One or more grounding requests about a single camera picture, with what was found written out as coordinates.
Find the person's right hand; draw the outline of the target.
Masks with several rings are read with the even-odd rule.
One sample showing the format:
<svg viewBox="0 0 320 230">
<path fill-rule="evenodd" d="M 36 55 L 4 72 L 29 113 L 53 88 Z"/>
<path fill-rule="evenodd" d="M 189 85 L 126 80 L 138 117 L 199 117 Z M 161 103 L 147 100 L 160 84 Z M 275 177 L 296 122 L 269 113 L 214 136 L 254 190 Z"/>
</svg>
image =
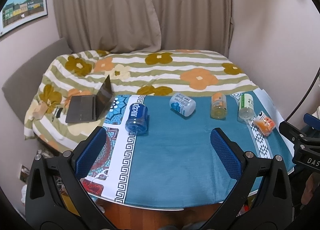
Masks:
<svg viewBox="0 0 320 230">
<path fill-rule="evenodd" d="M 313 197 L 313 192 L 319 186 L 319 173 L 312 173 L 306 181 L 301 203 L 307 205 Z"/>
</svg>

